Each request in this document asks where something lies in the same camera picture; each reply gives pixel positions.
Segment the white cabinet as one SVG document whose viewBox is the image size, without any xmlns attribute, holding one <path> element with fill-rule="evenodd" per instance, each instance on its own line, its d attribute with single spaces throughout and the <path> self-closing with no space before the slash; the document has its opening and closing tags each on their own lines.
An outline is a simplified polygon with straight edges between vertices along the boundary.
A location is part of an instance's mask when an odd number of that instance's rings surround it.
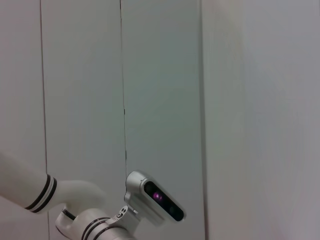
<svg viewBox="0 0 320 240">
<path fill-rule="evenodd" d="M 206 240 L 199 0 L 0 0 L 0 153 L 95 183 L 105 211 L 127 175 L 186 211 L 138 240 Z"/>
</svg>

